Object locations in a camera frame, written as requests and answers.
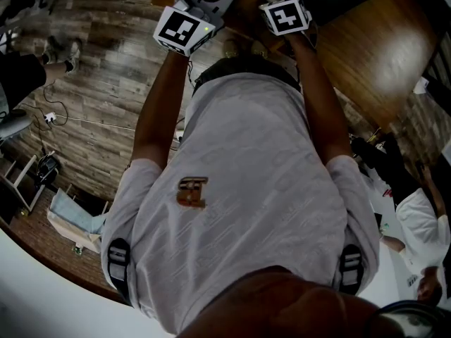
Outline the person's right forearm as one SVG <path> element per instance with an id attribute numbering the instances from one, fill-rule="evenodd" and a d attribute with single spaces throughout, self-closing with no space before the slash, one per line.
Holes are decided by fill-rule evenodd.
<path id="1" fill-rule="evenodd" d="M 323 163 L 337 156 L 351 156 L 347 121 L 335 90 L 308 39 L 289 34 L 299 69 L 311 139 Z"/>

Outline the grey round stool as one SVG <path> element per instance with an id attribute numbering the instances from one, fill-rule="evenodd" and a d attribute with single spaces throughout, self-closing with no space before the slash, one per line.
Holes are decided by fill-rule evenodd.
<path id="1" fill-rule="evenodd" d="M 23 109 L 12 110 L 0 120 L 0 140 L 6 140 L 22 132 L 32 124 L 31 117 Z"/>

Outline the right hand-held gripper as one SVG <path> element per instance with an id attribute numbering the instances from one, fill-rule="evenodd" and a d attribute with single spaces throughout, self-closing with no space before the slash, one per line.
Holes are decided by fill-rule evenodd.
<path id="1" fill-rule="evenodd" d="M 302 32 L 312 22 L 311 13 L 304 7 L 303 0 L 265 0 L 259 6 L 268 29 L 275 36 Z"/>

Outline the person's dark trousers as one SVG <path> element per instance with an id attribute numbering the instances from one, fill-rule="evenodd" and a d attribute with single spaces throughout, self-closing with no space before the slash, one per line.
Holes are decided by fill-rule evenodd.
<path id="1" fill-rule="evenodd" d="M 299 82 L 282 66 L 268 61 L 260 55 L 244 54 L 231 58 L 222 58 L 206 69 L 197 79 L 194 93 L 205 83 L 238 73 L 254 73 L 279 79 L 297 91 L 301 91 Z"/>

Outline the person's left olive shoe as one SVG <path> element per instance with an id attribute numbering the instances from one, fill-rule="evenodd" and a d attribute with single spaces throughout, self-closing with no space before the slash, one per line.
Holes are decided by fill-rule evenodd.
<path id="1" fill-rule="evenodd" d="M 237 40 L 235 40 L 235 39 L 227 39 L 223 43 L 222 52 L 223 52 L 223 57 L 224 58 L 235 58 L 235 57 L 238 57 L 240 55 L 240 52 L 241 52 L 241 48 L 240 48 L 239 42 Z"/>

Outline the person's left forearm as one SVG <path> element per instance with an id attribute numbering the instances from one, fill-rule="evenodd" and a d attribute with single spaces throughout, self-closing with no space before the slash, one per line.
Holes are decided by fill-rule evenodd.
<path id="1" fill-rule="evenodd" d="M 142 106 L 132 160 L 149 159 L 164 169 L 178 121 L 189 59 L 168 52 Z"/>

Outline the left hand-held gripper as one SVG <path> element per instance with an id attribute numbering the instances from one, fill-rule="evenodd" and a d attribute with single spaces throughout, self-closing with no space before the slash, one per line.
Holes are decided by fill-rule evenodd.
<path id="1" fill-rule="evenodd" d="M 153 38 L 183 56 L 192 55 L 224 26 L 222 16 L 234 0 L 177 0 L 161 14 Z"/>

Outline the person's white T-shirt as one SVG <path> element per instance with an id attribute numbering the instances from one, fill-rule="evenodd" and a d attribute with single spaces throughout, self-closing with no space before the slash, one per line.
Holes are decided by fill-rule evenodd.
<path id="1" fill-rule="evenodd" d="M 357 163 L 323 163 L 302 94 L 273 77 L 238 73 L 203 84 L 183 142 L 165 168 L 146 158 L 123 173 L 101 234 L 109 284 L 112 242 L 130 250 L 132 307 L 179 333 L 224 289 L 280 266 L 338 288 L 348 244 L 362 253 L 362 287 L 378 271 L 378 228 Z"/>

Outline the light blue plastic bag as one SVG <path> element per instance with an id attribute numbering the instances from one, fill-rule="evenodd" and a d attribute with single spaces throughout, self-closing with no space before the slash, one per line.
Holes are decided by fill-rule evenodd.
<path id="1" fill-rule="evenodd" d="M 89 234 L 101 234 L 106 215 L 91 215 L 62 189 L 58 189 L 51 200 L 47 218 L 63 220 Z"/>

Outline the white paper bag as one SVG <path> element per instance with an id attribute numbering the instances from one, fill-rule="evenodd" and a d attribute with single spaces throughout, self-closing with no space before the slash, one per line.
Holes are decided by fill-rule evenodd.
<path id="1" fill-rule="evenodd" d="M 106 215 L 106 209 L 108 205 L 109 202 L 107 201 L 104 204 L 101 214 Z M 59 219 L 49 220 L 49 222 L 62 237 L 71 240 L 77 247 L 80 247 L 82 249 L 89 249 L 94 253 L 100 254 L 101 234 L 89 234 L 83 232 L 81 229 L 71 225 L 70 223 Z"/>

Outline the black backpack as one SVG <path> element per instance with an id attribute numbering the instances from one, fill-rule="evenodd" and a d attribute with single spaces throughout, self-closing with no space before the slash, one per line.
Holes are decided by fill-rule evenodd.
<path id="1" fill-rule="evenodd" d="M 385 152 L 357 137 L 351 142 L 352 151 L 360 156 L 370 168 L 374 168 L 379 177 L 392 191 L 394 204 L 399 205 L 421 185 L 405 168 L 400 148 L 393 134 L 385 136 L 383 148 Z"/>

